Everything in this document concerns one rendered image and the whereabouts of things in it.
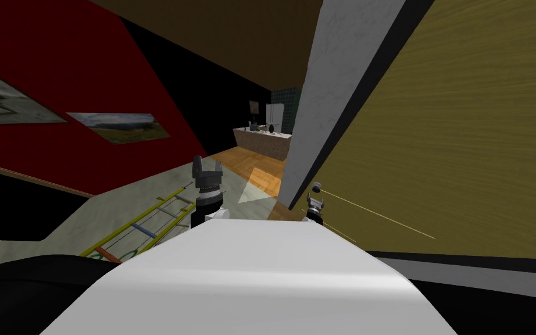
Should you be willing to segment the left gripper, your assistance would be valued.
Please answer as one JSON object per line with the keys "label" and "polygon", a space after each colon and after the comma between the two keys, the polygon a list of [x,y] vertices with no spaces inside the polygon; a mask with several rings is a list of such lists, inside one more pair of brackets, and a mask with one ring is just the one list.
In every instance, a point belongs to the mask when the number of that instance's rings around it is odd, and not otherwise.
{"label": "left gripper", "polygon": [[223,169],[220,161],[215,162],[214,171],[203,171],[202,158],[194,156],[192,177],[196,188],[220,187]]}

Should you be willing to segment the speckled kitchen counter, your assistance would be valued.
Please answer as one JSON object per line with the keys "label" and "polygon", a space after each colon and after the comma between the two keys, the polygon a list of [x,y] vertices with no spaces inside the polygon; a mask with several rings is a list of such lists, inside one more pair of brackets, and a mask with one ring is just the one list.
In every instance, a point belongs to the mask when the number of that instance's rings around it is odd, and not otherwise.
{"label": "speckled kitchen counter", "polygon": [[233,133],[238,147],[278,161],[285,161],[287,158],[292,137],[290,134],[251,131],[249,127],[235,128]]}

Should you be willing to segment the yellow ladder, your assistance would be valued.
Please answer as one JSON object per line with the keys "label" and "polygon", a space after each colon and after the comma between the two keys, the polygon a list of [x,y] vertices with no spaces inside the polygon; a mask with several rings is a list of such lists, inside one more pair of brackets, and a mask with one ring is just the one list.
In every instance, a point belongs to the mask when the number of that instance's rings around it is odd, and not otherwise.
{"label": "yellow ladder", "polygon": [[110,235],[87,248],[80,257],[123,263],[190,229],[196,203],[189,196],[193,182],[180,187]]}

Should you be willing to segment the white fridge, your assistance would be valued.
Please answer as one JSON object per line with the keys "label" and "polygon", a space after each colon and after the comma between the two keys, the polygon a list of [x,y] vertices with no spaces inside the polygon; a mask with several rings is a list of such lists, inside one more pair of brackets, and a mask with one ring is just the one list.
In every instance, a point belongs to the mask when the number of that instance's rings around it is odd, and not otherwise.
{"label": "white fridge", "polygon": [[266,105],[266,126],[270,133],[282,133],[284,104]]}

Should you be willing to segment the landscape picture with green field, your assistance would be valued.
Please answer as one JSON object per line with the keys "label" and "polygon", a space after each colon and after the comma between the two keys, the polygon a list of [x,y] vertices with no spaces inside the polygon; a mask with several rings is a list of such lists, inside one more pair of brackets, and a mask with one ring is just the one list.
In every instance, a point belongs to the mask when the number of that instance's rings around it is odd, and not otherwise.
{"label": "landscape picture with green field", "polygon": [[69,116],[112,144],[170,137],[150,113],[69,113]]}

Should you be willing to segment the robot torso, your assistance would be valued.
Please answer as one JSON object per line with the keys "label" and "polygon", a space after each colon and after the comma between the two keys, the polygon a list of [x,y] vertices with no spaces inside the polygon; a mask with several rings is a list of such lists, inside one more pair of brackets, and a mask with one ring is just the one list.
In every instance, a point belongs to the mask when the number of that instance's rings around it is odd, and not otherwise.
{"label": "robot torso", "polygon": [[406,277],[310,222],[212,219],[106,273],[41,335],[457,335]]}

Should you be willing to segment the olive wooden door leaf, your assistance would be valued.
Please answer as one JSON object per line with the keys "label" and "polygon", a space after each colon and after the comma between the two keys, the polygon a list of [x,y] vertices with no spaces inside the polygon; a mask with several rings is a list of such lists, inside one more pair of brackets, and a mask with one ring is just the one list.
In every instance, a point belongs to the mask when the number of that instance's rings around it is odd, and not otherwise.
{"label": "olive wooden door leaf", "polygon": [[536,0],[323,0],[279,200],[377,252],[536,259]]}

